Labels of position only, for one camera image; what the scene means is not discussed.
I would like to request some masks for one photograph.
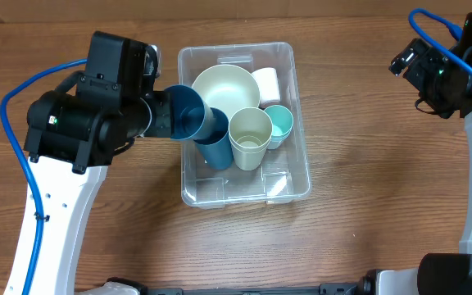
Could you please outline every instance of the clear plastic container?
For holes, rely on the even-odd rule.
[[[268,150],[253,171],[240,170],[234,163],[227,170],[213,170],[194,142],[184,142],[181,157],[184,202],[208,209],[241,202],[286,203],[309,196],[311,175],[293,48],[284,42],[183,48],[178,55],[179,83],[191,86],[205,69],[220,64],[241,66],[249,72],[274,67],[281,104],[294,116],[293,131],[279,148]]]

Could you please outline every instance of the white bowl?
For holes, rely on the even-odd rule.
[[[258,83],[239,66],[212,66],[196,78],[193,89],[209,107],[221,110],[229,120],[245,107],[260,106]]]

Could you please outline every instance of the dark blue cup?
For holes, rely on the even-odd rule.
[[[216,126],[207,139],[194,140],[206,163],[216,170],[227,169],[233,163],[233,150],[229,140],[229,118],[224,112],[212,107]]]
[[[170,93],[174,115],[175,140],[209,138],[216,125],[210,107],[197,92],[185,85],[174,85],[165,89]]]

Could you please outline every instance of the wooden table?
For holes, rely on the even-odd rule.
[[[420,23],[452,45],[442,25]],[[31,75],[86,57],[94,30],[160,45],[158,89],[177,82],[183,47],[289,42],[313,190],[288,205],[191,208],[180,197],[179,144],[139,140],[114,159],[94,203],[77,289],[111,276],[150,287],[307,286],[357,281],[374,268],[416,267],[428,252],[457,252],[469,177],[463,120],[419,113],[417,92],[388,71],[416,37],[406,18],[0,25],[0,101]],[[65,75],[12,99],[8,112],[21,144],[30,103]],[[25,178],[0,123],[0,294],[24,205]]]

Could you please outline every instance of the cup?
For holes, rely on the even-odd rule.
[[[207,139],[194,140],[206,163],[216,170],[229,168],[233,163],[233,152],[229,141],[229,118],[224,112],[212,107],[216,126]]]
[[[174,85],[164,90],[171,96],[174,140],[205,139],[211,136],[216,119],[210,107],[192,88]]]
[[[234,114],[229,123],[229,140],[240,169],[254,170],[260,165],[272,129],[269,115],[259,108],[247,107]]]
[[[260,89],[260,107],[266,108],[279,104],[279,83],[275,68],[263,68],[252,72]]]
[[[294,125],[293,114],[281,105],[267,107],[265,113],[272,121],[272,136],[268,149],[276,149],[291,134]]]
[[[239,66],[212,66],[196,78],[193,89],[209,107],[221,110],[229,120],[236,111],[260,106],[260,89],[256,80]]]

